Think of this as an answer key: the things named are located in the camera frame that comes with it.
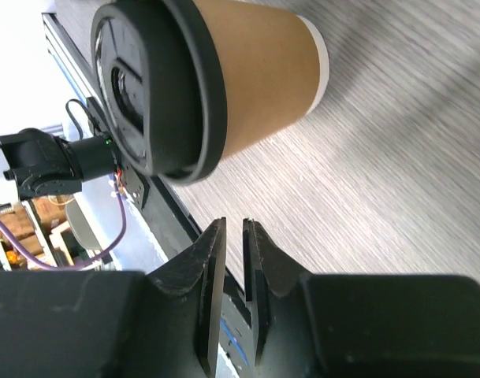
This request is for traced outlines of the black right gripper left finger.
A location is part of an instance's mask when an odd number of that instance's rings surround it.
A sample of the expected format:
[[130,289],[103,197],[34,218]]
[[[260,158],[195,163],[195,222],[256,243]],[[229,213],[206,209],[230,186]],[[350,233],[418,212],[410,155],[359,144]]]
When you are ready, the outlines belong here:
[[151,273],[0,272],[0,377],[212,377],[224,219]]

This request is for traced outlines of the single black cup lid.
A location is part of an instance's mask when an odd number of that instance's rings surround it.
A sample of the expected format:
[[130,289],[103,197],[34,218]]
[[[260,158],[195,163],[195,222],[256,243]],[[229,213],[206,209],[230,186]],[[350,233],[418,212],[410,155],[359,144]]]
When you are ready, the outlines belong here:
[[227,131],[225,82],[194,2],[100,6],[91,65],[107,127],[134,169],[178,184],[215,170]]

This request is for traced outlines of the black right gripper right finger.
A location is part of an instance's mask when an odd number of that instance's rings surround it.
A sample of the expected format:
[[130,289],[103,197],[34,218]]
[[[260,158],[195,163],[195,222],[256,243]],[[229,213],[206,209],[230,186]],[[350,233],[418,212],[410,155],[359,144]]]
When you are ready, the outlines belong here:
[[480,284],[461,275],[317,274],[255,220],[244,288],[262,377],[480,377]]

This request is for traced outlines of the single brown paper cup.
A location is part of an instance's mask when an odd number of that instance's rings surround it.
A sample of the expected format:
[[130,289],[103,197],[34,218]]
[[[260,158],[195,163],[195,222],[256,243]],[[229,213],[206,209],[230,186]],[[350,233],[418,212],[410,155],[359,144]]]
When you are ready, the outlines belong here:
[[197,1],[214,42],[227,98],[223,157],[296,123],[322,100],[329,54],[322,33],[286,9]]

